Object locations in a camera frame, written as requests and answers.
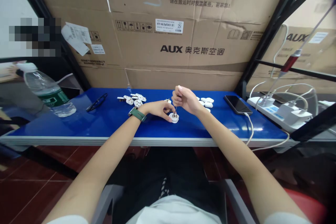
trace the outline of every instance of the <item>metal shelf frame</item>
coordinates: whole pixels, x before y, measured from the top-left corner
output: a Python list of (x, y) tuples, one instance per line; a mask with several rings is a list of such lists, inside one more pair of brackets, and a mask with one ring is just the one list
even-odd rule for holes
[[(251, 79), (254, 71), (259, 64), (268, 65), (275, 68), (282, 68), (282, 65), (262, 61), (264, 54), (273, 41), (276, 33), (282, 23), (292, 15), (306, 0), (280, 0), (273, 16), (271, 17), (268, 26), (262, 38), (259, 41), (247, 67), (245, 68), (236, 88), (235, 92), (246, 100), (246, 85)], [(291, 68), (290, 71), (299, 74), (304, 74), (311, 77), (316, 77), (328, 81), (336, 82), (336, 75), (324, 74), (304, 69)], [(336, 124), (336, 104), (324, 110), (305, 125), (297, 129), (291, 134), (291, 138), (299, 142), (307, 142), (309, 139), (329, 129)]]
[[(30, 2), (32, 8), (35, 10), (38, 17), (40, 18), (52, 17), (51, 13), (49, 12), (43, 0), (28, 0), (28, 1)], [(272, 40), (274, 39), (276, 33), (278, 32), (281, 24), (294, 11), (296, 11), (305, 1), (306, 0), (279, 0), (279, 3), (270, 19), (270, 22), (268, 23), (268, 26), (265, 29), (264, 34), (260, 39), (249, 63), (247, 64), (246, 69), (244, 70), (241, 76), (241, 79), (239, 80), (234, 90), (239, 96), (246, 98), (246, 84), (251, 79), (252, 74), (254, 73), (259, 64), (268, 65), (275, 68), (282, 67), (282, 65), (279, 64), (273, 64), (270, 62), (262, 61), (262, 58), (265, 52), (267, 51), (268, 47), (270, 46)], [(63, 57), (69, 64), (71, 70), (73, 71), (74, 76), (81, 85), (82, 89), (86, 91), (91, 86), (85, 74), (78, 65), (74, 55), (72, 54), (68, 44), (66, 43), (63, 37), (61, 43), (62, 43), (61, 57)], [(8, 60), (8, 62), (13, 61), (13, 59), (10, 58), (4, 60)], [(320, 72), (313, 72), (297, 68), (291, 68), (290, 71), (336, 82), (335, 75), (329, 75)], [(330, 128), (335, 123), (336, 123), (336, 105), (333, 105), (329, 107), (327, 110), (321, 112), (318, 116), (311, 119), (304, 126), (294, 131), (291, 134), (291, 138), (295, 141), (305, 142), (311, 139), (312, 137), (318, 135), (319, 133), (323, 132), (324, 130)]]

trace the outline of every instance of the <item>gray table trim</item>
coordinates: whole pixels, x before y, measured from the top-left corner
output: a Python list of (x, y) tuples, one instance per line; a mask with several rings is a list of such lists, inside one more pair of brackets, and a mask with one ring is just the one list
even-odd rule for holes
[[(101, 146), (108, 137), (79, 137), (79, 136), (8, 136), (0, 137), (0, 142), (6, 145), (70, 145), (70, 146)], [(284, 139), (252, 139), (249, 147), (268, 147)], [(281, 147), (293, 147), (298, 144), (291, 139)], [(216, 147), (212, 138), (133, 138), (131, 146), (193, 146)]]

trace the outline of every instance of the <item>smartphone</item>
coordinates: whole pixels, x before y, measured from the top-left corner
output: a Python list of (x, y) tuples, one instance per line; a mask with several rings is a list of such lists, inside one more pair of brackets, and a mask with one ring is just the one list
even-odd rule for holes
[[(267, 93), (268, 92), (263, 92), (263, 91), (260, 91), (259, 93), (261, 93), (261, 94), (263, 94), (263, 95), (267, 95)], [(282, 104), (285, 104), (285, 103), (287, 103), (287, 102), (289, 102), (290, 100), (286, 100), (285, 98), (282, 98), (282, 97), (280, 97), (279, 95), (272, 95), (272, 98), (274, 99), (274, 100), (276, 100), (277, 102), (280, 102), (280, 103), (282, 103)]]
[(252, 111), (239, 99), (238, 96), (224, 96), (224, 100), (236, 114), (252, 114)]

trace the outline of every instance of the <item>plastic water bottle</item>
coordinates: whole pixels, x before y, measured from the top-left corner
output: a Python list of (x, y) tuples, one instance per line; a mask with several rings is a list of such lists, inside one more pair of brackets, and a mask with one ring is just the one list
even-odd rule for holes
[(18, 63), (24, 72), (24, 81), (30, 90), (58, 117), (67, 117), (76, 112), (76, 107), (59, 85), (48, 75), (37, 70), (34, 63)]

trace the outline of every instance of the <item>green watch strap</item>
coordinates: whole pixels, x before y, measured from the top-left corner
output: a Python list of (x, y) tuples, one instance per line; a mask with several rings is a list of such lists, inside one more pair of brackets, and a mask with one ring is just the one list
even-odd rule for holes
[(143, 113), (141, 113), (139, 110), (137, 110), (136, 108), (133, 108), (130, 113), (142, 122), (146, 120), (146, 116)]

